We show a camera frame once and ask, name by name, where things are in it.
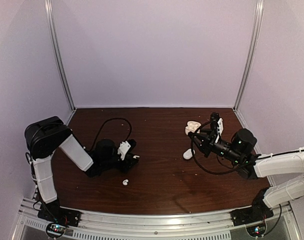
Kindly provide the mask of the aluminium front frame rail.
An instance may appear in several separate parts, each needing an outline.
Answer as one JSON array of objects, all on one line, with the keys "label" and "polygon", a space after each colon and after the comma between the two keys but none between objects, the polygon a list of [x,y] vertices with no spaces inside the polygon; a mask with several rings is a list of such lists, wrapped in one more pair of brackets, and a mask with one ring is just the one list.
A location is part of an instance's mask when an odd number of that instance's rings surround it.
[{"label": "aluminium front frame rail", "polygon": [[[16,215],[10,240],[50,240],[45,233],[49,221],[37,217],[40,204],[24,198]],[[276,227],[262,238],[251,237],[247,225],[234,225],[234,209],[205,213],[143,215],[80,211],[77,227],[68,227],[58,240],[302,240],[289,203],[282,205]]]}]

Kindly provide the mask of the white clip-on earbud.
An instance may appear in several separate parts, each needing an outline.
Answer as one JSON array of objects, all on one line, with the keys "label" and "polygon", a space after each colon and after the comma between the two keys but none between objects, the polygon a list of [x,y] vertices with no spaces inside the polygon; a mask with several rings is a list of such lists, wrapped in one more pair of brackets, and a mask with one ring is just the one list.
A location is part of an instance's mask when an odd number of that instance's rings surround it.
[{"label": "white clip-on earbud", "polygon": [[123,180],[122,184],[123,184],[124,186],[127,186],[127,185],[129,184],[129,179]]}]

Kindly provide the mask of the left aluminium corner post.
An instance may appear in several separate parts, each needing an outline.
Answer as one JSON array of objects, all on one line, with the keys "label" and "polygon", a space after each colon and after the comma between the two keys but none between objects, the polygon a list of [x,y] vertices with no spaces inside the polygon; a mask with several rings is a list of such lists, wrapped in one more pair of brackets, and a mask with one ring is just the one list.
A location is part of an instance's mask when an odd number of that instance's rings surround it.
[{"label": "left aluminium corner post", "polygon": [[62,83],[63,91],[69,106],[69,109],[71,112],[74,112],[76,110],[75,104],[72,99],[70,87],[67,82],[66,73],[62,61],[62,56],[59,48],[59,42],[56,32],[56,26],[55,26],[55,19],[53,14],[53,5],[51,0],[45,0],[44,1],[45,6],[45,13],[47,17],[48,27],[49,27],[49,34],[52,42],[53,52],[54,52],[54,59],[55,63],[58,69],[60,81]]}]

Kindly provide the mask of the white oval charging case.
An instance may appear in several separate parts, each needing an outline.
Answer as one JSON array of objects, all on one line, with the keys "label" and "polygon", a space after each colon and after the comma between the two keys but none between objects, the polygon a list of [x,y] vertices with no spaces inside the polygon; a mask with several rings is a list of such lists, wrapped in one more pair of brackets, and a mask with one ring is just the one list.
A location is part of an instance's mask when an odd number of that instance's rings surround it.
[{"label": "white oval charging case", "polygon": [[194,154],[195,154],[195,151],[193,149],[189,148],[183,153],[183,159],[190,160]]}]

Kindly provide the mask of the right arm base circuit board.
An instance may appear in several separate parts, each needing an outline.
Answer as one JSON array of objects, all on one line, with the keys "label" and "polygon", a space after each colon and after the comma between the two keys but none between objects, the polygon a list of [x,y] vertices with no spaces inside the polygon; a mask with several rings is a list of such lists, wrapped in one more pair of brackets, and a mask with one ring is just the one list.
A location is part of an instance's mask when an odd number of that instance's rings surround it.
[{"label": "right arm base circuit board", "polygon": [[246,231],[249,236],[253,238],[262,237],[267,230],[267,226],[264,223],[249,225],[246,227]]}]

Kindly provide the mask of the aluminium corner post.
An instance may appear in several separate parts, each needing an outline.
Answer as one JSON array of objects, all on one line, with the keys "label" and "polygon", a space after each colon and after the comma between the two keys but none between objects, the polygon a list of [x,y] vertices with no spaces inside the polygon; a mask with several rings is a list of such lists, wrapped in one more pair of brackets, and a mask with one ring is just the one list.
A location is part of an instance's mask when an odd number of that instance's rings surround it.
[{"label": "aluminium corner post", "polygon": [[63,91],[69,106],[69,109],[71,112],[74,112],[76,110],[75,104],[72,99],[70,87],[67,82],[66,73],[62,61],[62,56],[59,48],[59,42],[56,32],[56,26],[55,26],[55,19],[53,14],[53,5],[51,0],[45,0],[44,1],[45,6],[45,13],[47,17],[48,27],[49,27],[49,34],[52,42],[53,52],[54,52],[54,59],[55,63],[58,69],[60,81],[62,83]]},{"label": "aluminium corner post", "polygon": [[246,85],[247,85],[247,82],[248,82],[248,79],[249,79],[249,76],[251,73],[251,68],[252,68],[252,65],[254,62],[254,57],[255,57],[255,51],[256,51],[256,48],[258,45],[259,36],[260,36],[260,32],[261,32],[263,15],[264,15],[264,1],[257,0],[249,50],[248,50],[248,54],[247,54],[247,58],[246,58],[246,63],[245,63],[245,68],[244,68],[243,75],[242,75],[241,84],[240,84],[238,94],[236,97],[236,101],[235,101],[235,104],[233,107],[234,112],[237,112],[239,110],[242,98],[245,93]]}]

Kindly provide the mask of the cream rounded earbud charging case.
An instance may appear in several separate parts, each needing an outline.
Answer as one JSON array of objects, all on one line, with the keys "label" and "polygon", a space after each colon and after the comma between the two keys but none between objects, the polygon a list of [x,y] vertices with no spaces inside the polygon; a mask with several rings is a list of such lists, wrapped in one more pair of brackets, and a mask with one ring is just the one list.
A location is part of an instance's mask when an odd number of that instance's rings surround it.
[{"label": "cream rounded earbud charging case", "polygon": [[185,126],[185,134],[188,135],[189,132],[195,132],[201,126],[200,122],[190,120]]}]

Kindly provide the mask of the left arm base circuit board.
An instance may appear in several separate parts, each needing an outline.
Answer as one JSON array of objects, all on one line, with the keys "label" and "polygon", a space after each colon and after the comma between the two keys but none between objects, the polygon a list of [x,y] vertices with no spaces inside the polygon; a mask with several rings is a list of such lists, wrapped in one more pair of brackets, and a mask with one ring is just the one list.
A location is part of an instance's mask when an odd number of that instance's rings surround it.
[{"label": "left arm base circuit board", "polygon": [[62,237],[65,234],[66,230],[67,226],[52,222],[46,226],[45,233],[48,235],[48,237],[56,239]]}]

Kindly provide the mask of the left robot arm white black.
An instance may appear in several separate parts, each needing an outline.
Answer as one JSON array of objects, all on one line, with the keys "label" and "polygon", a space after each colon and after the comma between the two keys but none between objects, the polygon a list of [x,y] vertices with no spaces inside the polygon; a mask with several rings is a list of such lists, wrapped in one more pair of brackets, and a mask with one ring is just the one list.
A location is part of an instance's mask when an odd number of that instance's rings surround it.
[{"label": "left robot arm white black", "polygon": [[31,168],[37,201],[40,203],[37,216],[67,227],[77,227],[81,213],[66,209],[60,204],[51,163],[56,151],[62,152],[89,178],[113,169],[127,173],[139,162],[139,156],[132,152],[136,141],[128,136],[119,145],[107,138],[95,138],[91,148],[87,149],[73,130],[57,116],[28,125],[24,137],[27,147],[25,157]]}]

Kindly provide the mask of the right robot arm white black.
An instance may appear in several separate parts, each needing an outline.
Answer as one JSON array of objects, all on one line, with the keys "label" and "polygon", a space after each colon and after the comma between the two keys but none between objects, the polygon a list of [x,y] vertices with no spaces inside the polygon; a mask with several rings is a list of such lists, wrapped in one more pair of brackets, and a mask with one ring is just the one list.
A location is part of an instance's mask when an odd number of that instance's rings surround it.
[{"label": "right robot arm white black", "polygon": [[272,175],[298,173],[299,176],[277,186],[261,189],[251,206],[231,211],[235,226],[264,221],[273,217],[272,209],[290,200],[304,197],[304,147],[277,154],[252,154],[257,143],[254,135],[245,128],[238,130],[231,142],[221,139],[214,129],[187,130],[191,148],[208,157],[214,153],[231,162],[233,169],[246,179],[265,178]]}]

